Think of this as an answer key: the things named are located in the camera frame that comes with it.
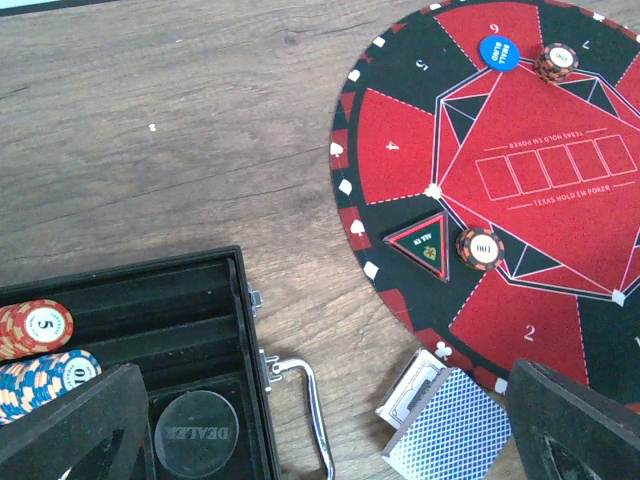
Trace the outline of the brown 100 chip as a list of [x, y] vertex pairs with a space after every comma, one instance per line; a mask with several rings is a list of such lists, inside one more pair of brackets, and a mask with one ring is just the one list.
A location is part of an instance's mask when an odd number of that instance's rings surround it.
[[544, 46], [533, 64], [533, 71], [546, 83], [560, 83], [579, 66], [576, 51], [564, 43]]
[[505, 257], [503, 241], [490, 229], [466, 229], [456, 239], [455, 246], [461, 261], [480, 271], [497, 268]]

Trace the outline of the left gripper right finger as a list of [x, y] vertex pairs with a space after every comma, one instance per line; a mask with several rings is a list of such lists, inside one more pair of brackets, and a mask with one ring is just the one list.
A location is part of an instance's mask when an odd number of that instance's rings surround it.
[[529, 479], [637, 479], [639, 414], [540, 364], [518, 359], [505, 405]]

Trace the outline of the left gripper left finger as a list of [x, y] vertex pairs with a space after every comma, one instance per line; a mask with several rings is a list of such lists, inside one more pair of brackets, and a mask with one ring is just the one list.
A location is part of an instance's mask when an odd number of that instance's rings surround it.
[[148, 423], [134, 364], [116, 365], [1, 428], [3, 479], [129, 479]]

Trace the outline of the blue small blind button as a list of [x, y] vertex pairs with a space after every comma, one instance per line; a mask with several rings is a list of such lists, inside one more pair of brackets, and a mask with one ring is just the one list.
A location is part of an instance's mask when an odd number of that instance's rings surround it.
[[517, 45], [512, 40], [499, 35], [484, 38], [479, 45], [479, 53], [490, 69], [499, 72], [512, 71], [520, 62]]

